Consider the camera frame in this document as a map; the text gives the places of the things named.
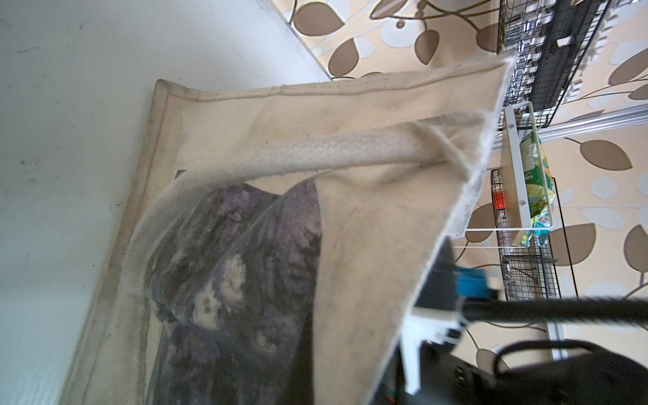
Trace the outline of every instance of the black object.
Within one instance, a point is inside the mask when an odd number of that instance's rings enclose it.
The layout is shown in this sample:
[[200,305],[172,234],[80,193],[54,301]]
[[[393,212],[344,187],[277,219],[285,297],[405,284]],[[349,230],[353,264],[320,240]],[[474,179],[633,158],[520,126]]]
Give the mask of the black object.
[[454,264],[452,244],[450,239],[446,238],[414,306],[454,311],[458,299],[456,270],[457,266]]
[[292,360],[286,391],[279,402],[283,405],[315,403],[313,392],[313,313],[306,315],[299,344]]
[[589,353],[558,362],[535,364],[495,375],[451,354],[421,347],[421,390],[404,391],[396,405],[641,405],[648,403],[648,370],[639,363],[586,341],[523,341],[501,356],[530,349],[584,349]]
[[[546,37],[529,96],[536,110],[558,105],[571,80],[570,68],[602,3],[601,0],[586,0],[572,6],[571,2],[558,0],[553,8],[553,18],[541,29]],[[568,38],[569,43],[560,46],[558,40],[562,38]]]
[[[551,179],[553,180],[553,188],[554,191],[556,192],[556,200],[558,200],[558,211],[561,214],[561,222],[564,223],[564,217],[562,216],[561,194],[559,192],[558,183],[556,182],[555,177],[552,177]],[[567,230],[565,229],[564,226],[562,227],[562,236],[564,237],[565,248],[567,249],[567,259],[569,260],[569,267],[572,272],[573,292],[574,294],[576,294],[576,298],[578,298],[578,286],[576,285],[576,274],[573,272],[572,252],[569,249],[569,238],[567,237]],[[548,243],[551,245],[551,233],[549,234]]]
[[495,379],[492,375],[449,353],[438,353],[433,345],[421,345],[421,389],[405,392],[399,375],[396,405],[491,404]]
[[[538,128],[551,123],[611,2],[572,3],[557,0],[541,6],[537,0],[500,0],[498,52],[518,54],[504,106],[530,100]],[[563,38],[571,40],[561,47],[557,40]],[[531,129],[528,112],[516,114],[516,121],[518,129]]]
[[648,323],[648,301],[637,299],[534,299],[529,301],[466,301],[468,321],[490,322],[624,322]]

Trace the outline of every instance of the brown leaf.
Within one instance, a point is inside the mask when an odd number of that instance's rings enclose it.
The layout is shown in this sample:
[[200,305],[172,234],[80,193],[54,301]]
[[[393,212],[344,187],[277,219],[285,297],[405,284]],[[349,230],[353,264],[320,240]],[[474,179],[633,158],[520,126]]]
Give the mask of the brown leaf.
[[383,19],[393,16],[405,6],[407,0],[380,0],[369,14],[370,19]]
[[632,163],[616,143],[595,139],[581,144],[581,155],[594,166],[605,170],[628,170]]
[[577,117],[574,117],[570,119],[569,121],[578,121],[579,119],[585,119],[585,118],[590,118],[590,117],[596,117],[597,115],[601,115],[605,112],[605,110],[597,110],[597,111],[592,111],[591,113],[579,115]]
[[[567,252],[567,243],[565,243],[565,233],[569,242],[569,255]],[[551,251],[554,259],[557,259],[556,266],[569,266],[570,256],[572,264],[579,264],[587,259],[596,243],[596,226],[594,224],[581,224],[566,226],[555,229],[549,234],[551,241]]]
[[644,84],[642,87],[628,94],[628,98],[631,100],[648,100],[648,84]]
[[[470,217],[468,229],[470,228],[494,228],[495,212],[492,204],[482,205],[477,208]],[[466,239],[472,243],[483,242],[491,235],[492,231],[466,231]]]
[[497,24],[479,29],[476,36],[477,46],[484,51],[497,52]]
[[644,49],[617,67],[608,79],[610,86],[629,82],[648,67],[648,49]]
[[333,77],[347,75],[358,65],[359,60],[358,48],[356,48],[356,43],[351,38],[344,41],[331,55],[329,72]]
[[[487,373],[493,374],[492,363],[495,361],[497,354],[490,350],[479,349],[477,354],[475,354],[475,361],[477,362],[477,367],[486,371]],[[500,371],[510,370],[509,366],[500,359]]]
[[422,64],[427,65],[432,60],[439,47],[439,32],[435,30],[423,31],[414,43],[414,52]]
[[335,11],[328,4],[319,1],[299,7],[293,23],[295,29],[306,36],[328,35],[344,27],[344,21]]
[[623,255],[631,268],[648,273],[648,235],[641,225],[628,232],[623,243]]

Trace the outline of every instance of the wallpaper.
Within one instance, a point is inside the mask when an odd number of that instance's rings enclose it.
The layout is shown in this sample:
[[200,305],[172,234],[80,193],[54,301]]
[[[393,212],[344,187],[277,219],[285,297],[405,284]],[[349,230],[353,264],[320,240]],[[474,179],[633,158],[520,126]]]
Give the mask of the wallpaper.
[[454,65],[496,52],[496,0],[273,0],[334,78]]
[[646,21],[647,0],[608,11],[552,124],[648,103]]
[[[648,298],[648,124],[560,139],[544,145],[552,176],[556,179],[564,223],[558,220],[551,232],[553,255],[558,260],[557,276],[563,297],[601,296]],[[491,166],[499,165],[499,153]],[[469,227],[490,227],[494,215],[490,179],[470,220]],[[564,242],[567,233],[573,276]],[[498,252],[495,249],[465,249],[468,246],[496,246],[491,232],[467,233],[455,241],[458,264],[483,266],[489,282],[502,287]],[[546,338],[543,325],[489,325],[469,327],[456,349],[464,360],[489,369],[485,351],[518,340]],[[564,325],[566,338],[592,341],[648,366],[648,330],[645,327]],[[506,357],[509,366],[549,359],[544,353]]]
[[[496,0],[272,0],[333,78],[496,52]],[[648,0],[608,10],[552,124],[648,103]]]

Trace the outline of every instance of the floor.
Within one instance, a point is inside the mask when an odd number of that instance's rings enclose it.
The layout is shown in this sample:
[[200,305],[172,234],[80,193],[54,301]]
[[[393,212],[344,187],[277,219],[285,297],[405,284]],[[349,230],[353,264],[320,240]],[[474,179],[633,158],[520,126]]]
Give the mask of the floor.
[[328,77],[256,0],[5,0],[0,71],[0,404],[54,404],[155,81],[227,91]]

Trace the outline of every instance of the wire basket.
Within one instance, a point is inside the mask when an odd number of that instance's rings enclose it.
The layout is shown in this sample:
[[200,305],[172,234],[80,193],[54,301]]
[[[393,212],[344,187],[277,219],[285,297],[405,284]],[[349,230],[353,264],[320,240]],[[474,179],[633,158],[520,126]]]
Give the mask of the wire basket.
[[[498,50],[518,53],[504,106],[531,101],[538,128],[549,126],[609,7],[604,0],[572,3],[500,0]],[[529,116],[516,115],[518,129],[531,128]]]
[[[502,172],[498,168],[491,170],[491,192],[496,227],[507,228],[509,224],[502,198]],[[506,300],[560,297],[556,259],[553,258],[549,240],[544,246],[539,246],[533,237],[528,248],[513,246],[517,232],[496,232]]]

